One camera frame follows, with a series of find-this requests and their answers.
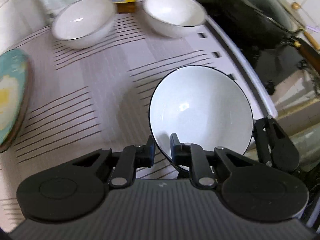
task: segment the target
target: ribbed gray panel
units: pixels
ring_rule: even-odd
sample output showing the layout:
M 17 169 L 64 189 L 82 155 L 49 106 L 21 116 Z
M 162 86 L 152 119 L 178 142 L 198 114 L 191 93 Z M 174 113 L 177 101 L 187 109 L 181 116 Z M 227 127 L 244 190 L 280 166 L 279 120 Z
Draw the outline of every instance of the ribbed gray panel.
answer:
M 309 240 L 315 234 L 290 220 L 260 224 L 226 209 L 213 191 L 197 190 L 189 180 L 140 180 L 114 190 L 94 213 L 60 225 L 26 220 L 14 240 Z

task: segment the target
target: wooden handle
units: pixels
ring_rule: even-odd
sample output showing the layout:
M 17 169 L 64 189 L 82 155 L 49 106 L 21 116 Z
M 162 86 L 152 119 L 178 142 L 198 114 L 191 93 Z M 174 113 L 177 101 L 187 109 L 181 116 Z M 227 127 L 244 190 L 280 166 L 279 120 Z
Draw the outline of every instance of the wooden handle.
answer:
M 303 56 L 320 75 L 320 54 L 306 42 L 303 44 L 302 41 L 295 41 L 294 46 L 298 49 L 301 56 Z
M 311 45 L 315 48 L 315 50 L 320 50 L 320 45 L 319 43 L 311 36 L 310 33 L 307 31 L 303 32 L 304 36 L 308 39 L 308 41 L 311 43 Z
M 294 9 L 294 10 L 298 10 L 298 9 L 301 8 L 301 5 L 298 4 L 297 2 L 293 2 L 293 3 L 291 4 L 291 8 Z

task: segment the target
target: oval plate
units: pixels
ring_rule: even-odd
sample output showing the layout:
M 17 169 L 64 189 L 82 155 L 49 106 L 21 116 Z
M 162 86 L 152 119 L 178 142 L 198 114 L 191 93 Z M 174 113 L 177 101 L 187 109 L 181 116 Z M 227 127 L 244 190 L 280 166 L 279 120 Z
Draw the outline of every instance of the oval plate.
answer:
M 28 57 L 13 49 L 0 56 L 0 144 L 14 126 L 28 78 Z

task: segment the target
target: white bowl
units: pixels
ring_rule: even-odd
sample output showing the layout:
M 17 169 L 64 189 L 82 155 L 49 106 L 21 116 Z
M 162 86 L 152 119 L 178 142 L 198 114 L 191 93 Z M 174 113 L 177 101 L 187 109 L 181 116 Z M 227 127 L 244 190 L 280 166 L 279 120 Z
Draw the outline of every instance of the white bowl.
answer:
M 252 138 L 253 117 L 241 88 L 229 76 L 205 66 L 186 66 L 156 87 L 149 124 L 158 148 L 169 158 L 170 135 L 213 151 L 227 147 L 243 154 Z
M 196 32 L 206 11 L 195 0 L 145 0 L 146 21 L 157 33 L 180 38 Z
M 115 13 L 116 7 L 110 0 L 80 0 L 55 18 L 52 34 L 70 48 L 88 48 L 107 36 Z

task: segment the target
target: bowl rim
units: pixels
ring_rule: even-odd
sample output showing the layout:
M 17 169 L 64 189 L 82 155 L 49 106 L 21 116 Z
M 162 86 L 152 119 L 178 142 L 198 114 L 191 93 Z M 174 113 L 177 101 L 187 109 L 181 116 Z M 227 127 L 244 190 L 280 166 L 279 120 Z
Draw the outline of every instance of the bowl rim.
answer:
M 250 145 L 250 142 L 252 141 L 253 129 L 254 129 L 254 127 L 253 127 L 253 126 L 254 126 L 254 118 L 253 118 L 253 112 L 252 112 L 252 108 L 251 108 L 250 102 L 249 102 L 246 94 L 245 94 L 244 91 L 242 90 L 242 88 L 241 88 L 241 87 L 238 85 L 238 83 L 235 82 L 229 75 L 227 75 L 226 73 L 224 73 L 224 72 L 222 72 L 222 71 L 220 71 L 220 70 L 218 70 L 218 69 L 216 69 L 216 68 L 211 68 L 211 67 L 204 66 L 204 65 L 188 65 L 188 66 L 182 66 L 182 67 L 179 67 L 179 68 L 171 71 L 170 73 L 168 73 L 167 75 L 165 75 L 165 76 L 161 79 L 161 81 L 156 85 L 155 90 L 153 90 L 153 92 L 152 92 L 152 95 L 151 95 L 151 98 L 150 98 L 150 103 L 149 103 L 149 108 L 148 108 L 149 128 L 150 128 L 150 132 L 151 132 L 152 138 L 153 138 L 154 142 L 156 143 L 157 148 L 158 148 L 159 151 L 164 155 L 164 157 L 165 157 L 165 158 L 170 162 L 170 164 L 172 164 L 174 167 L 178 167 L 179 169 L 182 169 L 183 171 L 186 171 L 186 172 L 189 172 L 189 171 L 186 170 L 183 166 L 176 166 L 176 165 L 173 163 L 172 157 L 169 157 L 169 156 L 161 149 L 161 147 L 158 145 L 158 142 L 156 141 L 156 137 L 155 137 L 155 135 L 154 135 L 154 133 L 153 133 L 153 131 L 152 131 L 152 128 L 151 128 L 150 109 L 151 109 L 151 102 L 152 102 L 153 96 L 154 96 L 154 94 L 155 94 L 158 86 L 162 83 L 162 81 L 163 81 L 167 76 L 169 76 L 171 73 L 173 73 L 173 72 L 175 72 L 175 71 L 177 71 L 177 70 L 179 70 L 179 69 L 181 69 L 181 68 L 190 67 L 190 66 L 206 67 L 206 68 L 210 68 L 210 69 L 212 69 L 212 70 L 216 70 L 216 71 L 222 73 L 223 75 L 227 76 L 231 81 L 233 81 L 233 82 L 238 86 L 238 88 L 240 89 L 240 91 L 243 93 L 244 98 L 245 98 L 245 99 L 247 100 L 247 102 L 248 102 L 248 105 L 249 105 L 249 108 L 250 108 L 250 112 L 251 112 L 251 117 L 252 117 L 252 118 L 251 118 L 251 120 L 252 120 L 251 139 L 250 139 L 249 142 L 248 142 L 248 145 L 247 145 L 247 147 L 246 147 L 246 150 L 248 149 L 248 147 L 249 147 L 249 145 Z
M 142 4 L 142 9 L 143 9 L 143 11 L 144 11 L 146 14 L 148 14 L 151 18 L 153 18 L 153 19 L 155 19 L 155 20 L 157 20 L 157 21 L 159 21 L 159 22 L 166 23 L 166 24 L 169 24 L 169 25 L 172 25 L 172 26 L 186 27 L 186 28 L 201 26 L 201 25 L 203 25 L 203 24 L 206 22 L 207 11 L 204 9 L 204 7 L 203 7 L 200 3 L 197 2 L 196 0 L 191 0 L 191 1 L 192 1 L 193 3 L 195 3 L 195 4 L 197 4 L 197 5 L 201 8 L 202 12 L 204 13 L 204 19 L 203 19 L 199 24 L 197 24 L 197 25 L 192 25 L 192 26 L 183 26 L 183 25 L 178 25 L 178 24 L 169 23 L 169 22 L 166 22 L 166 21 L 164 21 L 164 20 L 162 20 L 162 19 L 160 19 L 160 18 L 158 18 L 158 17 L 155 17 L 155 16 L 151 15 L 151 14 L 146 10 L 146 8 L 145 8 L 145 4 L 147 3 L 147 1 L 148 1 L 148 0 L 144 0 L 144 1 L 143 1 L 143 4 Z
M 88 34 L 86 34 L 86 35 L 84 35 L 84 36 L 78 37 L 78 38 L 73 38 L 73 39 L 62 39 L 62 38 L 59 38 L 59 37 L 55 34 L 55 26 L 56 26 L 56 24 L 57 24 L 58 19 L 61 17 L 61 15 L 62 15 L 69 7 L 71 7 L 72 5 L 74 5 L 74 4 L 78 3 L 78 2 L 81 2 L 81 1 L 83 1 L 83 0 L 78 0 L 78 1 L 75 1 L 75 2 L 73 2 L 73 3 L 71 3 L 71 4 L 69 4 L 68 6 L 66 6 L 65 8 L 63 8 L 62 11 L 59 12 L 58 15 L 54 18 L 54 20 L 53 20 L 53 22 L 52 22 L 52 24 L 51 24 L 51 28 L 50 28 L 50 29 L 51 29 L 51 33 L 52 33 L 52 36 L 53 36 L 54 38 L 56 38 L 56 39 L 59 40 L 59 41 L 74 41 L 74 40 L 78 40 L 78 39 L 81 39 L 81 38 L 84 38 L 84 37 L 90 36 L 91 34 L 96 33 L 97 31 L 101 30 L 105 25 L 107 25 L 108 23 L 110 23 L 110 21 L 113 21 L 113 20 L 114 20 L 114 16 L 115 16 L 115 14 L 116 14 L 116 5 L 115 5 L 113 2 L 111 2 L 110 0 L 107 0 L 108 2 L 110 2 L 110 3 L 113 5 L 112 16 L 111 16 L 110 18 L 108 18 L 108 20 L 107 20 L 104 24 L 102 24 L 99 28 L 97 28 L 96 30 L 94 30 L 94 31 L 92 31 L 92 32 L 90 32 L 90 33 L 88 33 Z

